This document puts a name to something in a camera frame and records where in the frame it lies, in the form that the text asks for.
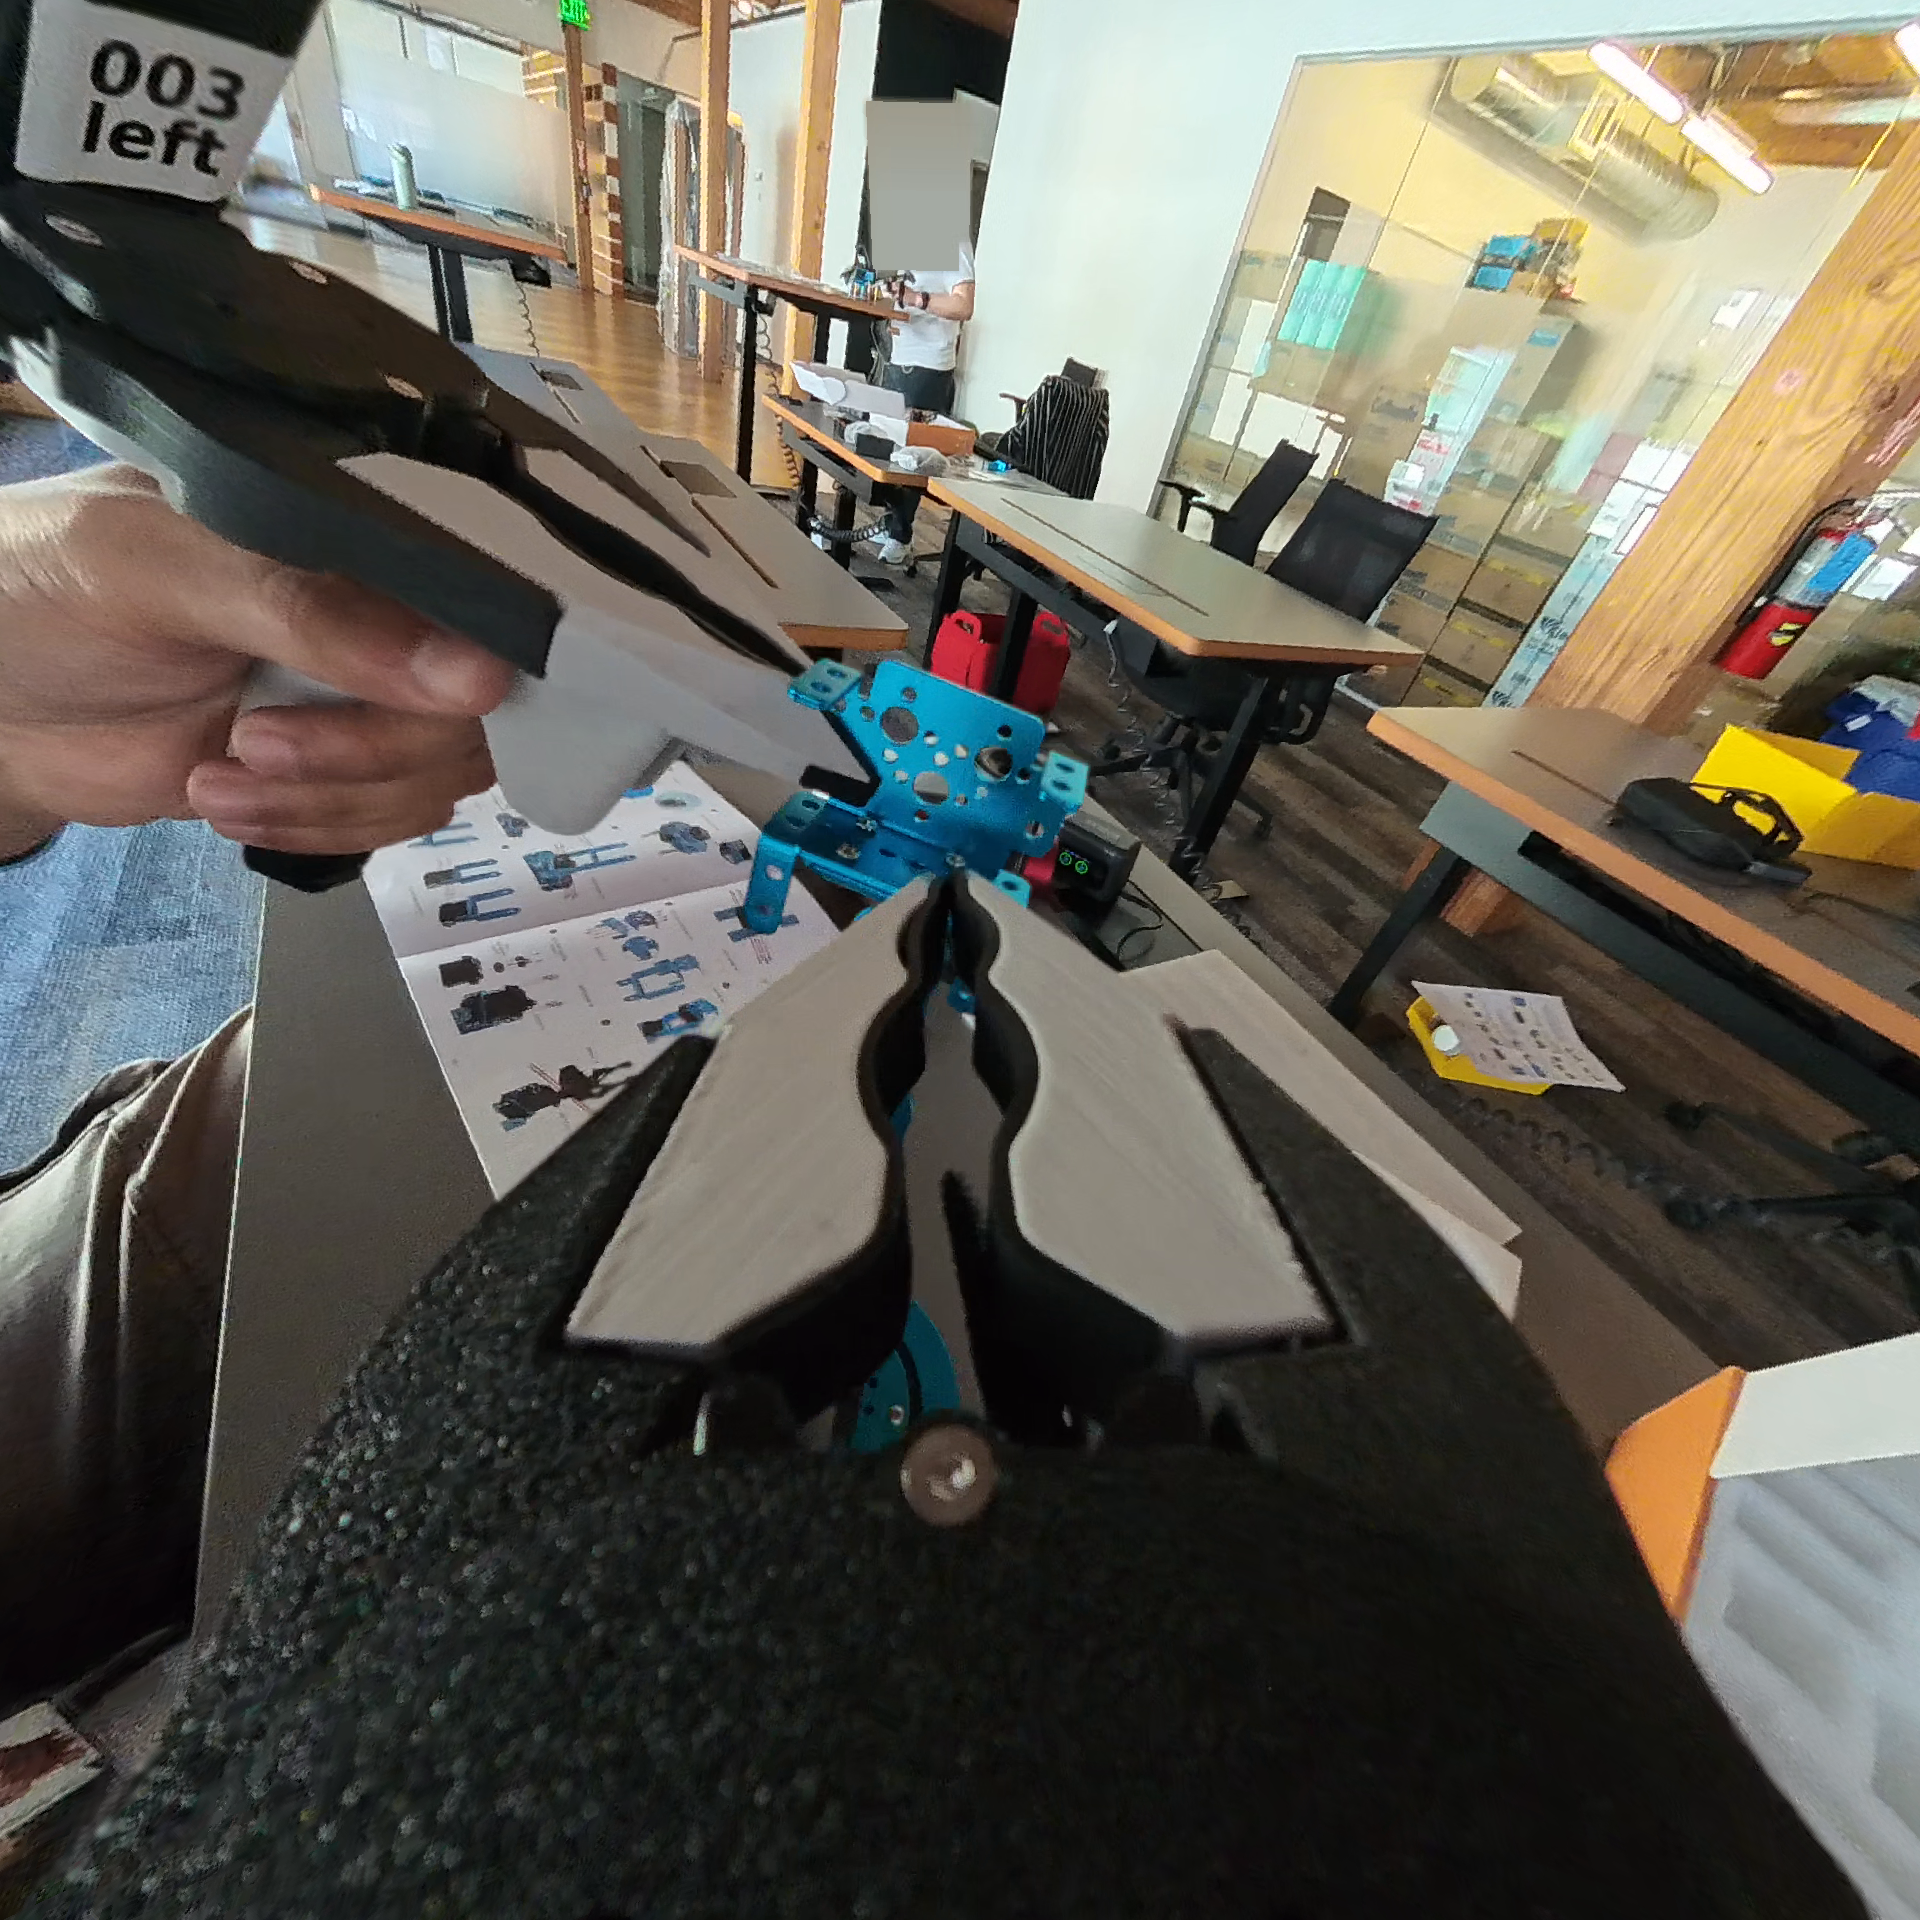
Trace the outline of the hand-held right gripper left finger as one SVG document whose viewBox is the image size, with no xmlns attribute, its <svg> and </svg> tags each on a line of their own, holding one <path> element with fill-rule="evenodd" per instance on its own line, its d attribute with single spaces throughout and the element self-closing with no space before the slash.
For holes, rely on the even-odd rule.
<svg viewBox="0 0 1920 1920">
<path fill-rule="evenodd" d="M 895 1114 L 926 1069 L 952 892 L 913 881 L 753 998 L 696 1072 L 568 1341 L 779 1385 L 820 1414 L 903 1335 Z"/>
</svg>

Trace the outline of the blue metal toy robot arm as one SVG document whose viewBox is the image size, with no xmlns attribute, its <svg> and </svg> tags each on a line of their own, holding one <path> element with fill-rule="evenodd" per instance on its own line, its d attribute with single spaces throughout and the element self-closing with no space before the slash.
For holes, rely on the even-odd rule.
<svg viewBox="0 0 1920 1920">
<path fill-rule="evenodd" d="M 858 689 L 850 669 L 822 662 L 798 682 L 798 699 L 843 728 L 850 752 L 868 764 L 878 792 L 862 804 L 798 795 L 779 805 L 756 852 L 768 874 L 748 886 L 748 926 L 779 918 L 798 869 L 859 895 L 868 908 L 913 881 L 953 876 L 980 881 L 1025 905 L 1019 859 L 1049 852 L 1085 796 L 1085 769 L 1043 752 L 1043 719 L 900 662 L 882 662 L 868 692 Z M 926 1011 L 939 985 L 975 1015 L 972 988 L 952 958 L 952 935 Z M 820 1412 L 833 1416 L 833 1442 L 850 1452 L 882 1452 L 916 1438 L 922 1425 L 962 1422 L 952 1351 L 916 1299 L 919 1279 L 939 1259 L 932 1255 L 932 1226 L 913 1216 L 908 1195 L 908 1161 L 916 1152 L 910 1104 L 913 1088 L 895 1114 L 910 1266 L 903 1335 L 862 1385 Z M 946 1259 L 962 1299 L 958 1229 L 969 1226 L 976 1202 L 958 1188 L 943 1209 Z M 820 1414 L 795 1414 L 770 1381 L 706 1378 L 695 1452 L 795 1452 Z"/>
</svg>

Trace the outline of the wooden standing desk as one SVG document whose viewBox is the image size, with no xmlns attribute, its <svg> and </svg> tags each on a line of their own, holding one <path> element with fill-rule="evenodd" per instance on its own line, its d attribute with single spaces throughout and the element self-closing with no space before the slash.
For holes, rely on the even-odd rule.
<svg viewBox="0 0 1920 1920">
<path fill-rule="evenodd" d="M 483 214 L 465 216 L 433 211 L 429 206 L 395 206 L 346 188 L 322 188 L 318 182 L 309 182 L 305 194 L 318 206 L 372 221 L 426 249 L 436 328 L 448 344 L 469 346 L 475 339 L 465 286 L 469 259 L 500 259 L 515 281 L 523 282 L 550 282 L 550 265 L 568 265 L 565 249 L 550 238 L 502 226 Z"/>
<path fill-rule="evenodd" d="M 756 265 L 730 255 L 715 255 L 689 242 L 675 242 L 676 259 L 690 268 L 690 286 L 716 302 L 739 311 L 736 328 L 736 431 L 733 431 L 733 471 L 743 479 L 753 478 L 753 422 L 756 422 L 756 368 L 768 354 L 756 352 L 756 326 L 768 321 L 778 305 L 813 321 L 813 354 L 829 346 L 829 322 L 895 322 L 903 311 L 886 301 L 886 286 L 878 282 L 878 296 L 850 295 L 839 286 L 790 275 L 778 265 Z"/>
</svg>

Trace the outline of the person's left hand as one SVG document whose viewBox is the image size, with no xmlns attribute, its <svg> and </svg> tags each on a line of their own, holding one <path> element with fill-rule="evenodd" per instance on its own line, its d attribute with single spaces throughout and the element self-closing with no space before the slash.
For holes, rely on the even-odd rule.
<svg viewBox="0 0 1920 1920">
<path fill-rule="evenodd" d="M 230 546 L 129 465 L 3 492 L 3 859 L 202 821 L 376 852 L 495 784 L 515 675 L 350 579 Z"/>
</svg>

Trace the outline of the black charger with green lights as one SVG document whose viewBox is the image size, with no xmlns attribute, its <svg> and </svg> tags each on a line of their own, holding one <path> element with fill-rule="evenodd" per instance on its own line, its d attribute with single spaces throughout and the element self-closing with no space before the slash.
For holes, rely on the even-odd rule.
<svg viewBox="0 0 1920 1920">
<path fill-rule="evenodd" d="M 1138 835 L 1073 812 L 1056 832 L 1056 884 L 1050 904 L 1080 918 L 1106 918 L 1135 881 L 1142 844 Z"/>
</svg>

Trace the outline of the red bag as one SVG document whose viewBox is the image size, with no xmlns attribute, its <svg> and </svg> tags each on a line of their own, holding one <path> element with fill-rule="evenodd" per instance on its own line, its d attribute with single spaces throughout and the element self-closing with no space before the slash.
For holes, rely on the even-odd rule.
<svg viewBox="0 0 1920 1920">
<path fill-rule="evenodd" d="M 939 621 L 928 654 L 928 671 L 972 692 L 990 692 L 998 654 L 1006 635 L 1006 614 L 953 609 Z M 1050 716 L 1068 671 L 1072 636 L 1050 611 L 1035 611 L 1025 635 L 1019 678 L 1012 702 Z"/>
</svg>

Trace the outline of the white foam piece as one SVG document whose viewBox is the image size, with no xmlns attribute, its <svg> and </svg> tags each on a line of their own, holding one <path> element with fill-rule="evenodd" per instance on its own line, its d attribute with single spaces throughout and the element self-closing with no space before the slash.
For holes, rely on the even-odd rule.
<svg viewBox="0 0 1920 1920">
<path fill-rule="evenodd" d="M 1389 1188 L 1395 1188 L 1399 1199 L 1405 1199 L 1428 1222 L 1428 1229 L 1439 1234 L 1439 1241 L 1475 1278 L 1483 1294 L 1500 1309 L 1500 1314 L 1512 1321 L 1519 1304 L 1522 1259 L 1506 1244 L 1483 1234 L 1453 1211 L 1435 1202 L 1428 1195 L 1402 1182 L 1398 1175 L 1386 1172 L 1383 1178 Z"/>
</svg>

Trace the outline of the black striped jacket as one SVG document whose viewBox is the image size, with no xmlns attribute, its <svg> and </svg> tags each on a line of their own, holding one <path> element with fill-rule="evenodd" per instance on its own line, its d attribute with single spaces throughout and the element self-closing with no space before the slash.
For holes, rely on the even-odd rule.
<svg viewBox="0 0 1920 1920">
<path fill-rule="evenodd" d="M 1099 382 L 1049 374 L 1002 431 L 998 458 L 1053 492 L 1092 499 L 1112 436 L 1112 394 Z"/>
</svg>

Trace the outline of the black mesh office chair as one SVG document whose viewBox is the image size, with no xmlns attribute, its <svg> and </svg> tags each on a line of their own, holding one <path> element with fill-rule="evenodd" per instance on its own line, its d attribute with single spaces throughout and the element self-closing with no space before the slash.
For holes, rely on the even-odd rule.
<svg viewBox="0 0 1920 1920">
<path fill-rule="evenodd" d="M 1413 515 L 1328 478 L 1265 575 L 1332 611 L 1372 624 L 1435 525 L 1435 515 Z"/>
<path fill-rule="evenodd" d="M 1178 528 L 1186 531 L 1193 508 L 1208 515 L 1208 546 L 1238 562 L 1258 562 L 1260 541 L 1290 502 L 1293 492 L 1315 468 L 1315 452 L 1276 444 L 1260 471 L 1240 489 L 1230 505 L 1203 496 L 1193 482 L 1159 479 L 1159 492 L 1180 496 Z"/>
</svg>

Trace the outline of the black pouch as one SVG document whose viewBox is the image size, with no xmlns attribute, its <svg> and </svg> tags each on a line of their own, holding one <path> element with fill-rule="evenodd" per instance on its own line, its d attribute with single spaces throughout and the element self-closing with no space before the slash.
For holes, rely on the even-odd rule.
<svg viewBox="0 0 1920 1920">
<path fill-rule="evenodd" d="M 1632 781 L 1615 801 L 1620 829 L 1642 829 L 1669 852 L 1719 874 L 1803 886 L 1803 835 L 1788 812 L 1748 786 L 1678 776 Z"/>
</svg>

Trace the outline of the person's brown clothing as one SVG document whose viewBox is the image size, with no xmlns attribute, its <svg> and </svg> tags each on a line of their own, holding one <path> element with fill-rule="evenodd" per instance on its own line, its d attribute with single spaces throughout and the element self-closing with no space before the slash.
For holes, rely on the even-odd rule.
<svg viewBox="0 0 1920 1920">
<path fill-rule="evenodd" d="M 192 1621 L 252 1009 L 3 1178 L 3 1712 Z"/>
</svg>

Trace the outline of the red fire extinguisher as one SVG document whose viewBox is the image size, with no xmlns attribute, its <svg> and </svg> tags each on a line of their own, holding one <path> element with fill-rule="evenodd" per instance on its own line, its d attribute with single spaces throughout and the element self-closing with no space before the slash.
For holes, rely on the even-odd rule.
<svg viewBox="0 0 1920 1920">
<path fill-rule="evenodd" d="M 1788 544 L 1785 558 L 1739 611 L 1715 669 L 1766 681 L 1779 656 L 1872 561 L 1889 521 L 1872 496 L 1832 499 Z"/>
</svg>

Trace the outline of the white ribbed foam insert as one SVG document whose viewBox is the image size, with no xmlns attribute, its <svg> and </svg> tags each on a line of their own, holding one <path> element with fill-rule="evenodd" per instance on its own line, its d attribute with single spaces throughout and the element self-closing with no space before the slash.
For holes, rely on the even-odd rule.
<svg viewBox="0 0 1920 1920">
<path fill-rule="evenodd" d="M 1683 1641 L 1873 1916 L 1916 1914 L 1916 1458 L 1715 1485 Z"/>
</svg>

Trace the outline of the wooden pillar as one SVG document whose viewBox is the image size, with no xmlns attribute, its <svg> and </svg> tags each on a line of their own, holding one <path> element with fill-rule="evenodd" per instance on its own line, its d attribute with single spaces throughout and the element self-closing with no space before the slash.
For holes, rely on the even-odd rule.
<svg viewBox="0 0 1920 1920">
<path fill-rule="evenodd" d="M 1823 259 L 1530 708 L 1678 734 L 1715 654 L 1819 508 L 1873 494 L 1916 436 L 1916 135 Z"/>
</svg>

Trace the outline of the ceiling tube light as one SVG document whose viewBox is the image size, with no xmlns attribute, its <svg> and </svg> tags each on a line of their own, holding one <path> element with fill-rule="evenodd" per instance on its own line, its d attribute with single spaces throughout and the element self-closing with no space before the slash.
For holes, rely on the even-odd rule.
<svg viewBox="0 0 1920 1920">
<path fill-rule="evenodd" d="M 1648 108 L 1658 121 L 1678 129 L 1693 152 L 1719 165 L 1745 191 L 1762 194 L 1775 182 L 1775 171 L 1762 164 L 1753 144 L 1728 121 L 1693 108 L 1686 95 L 1666 84 L 1640 55 L 1615 39 L 1589 45 L 1589 62 Z"/>
</svg>

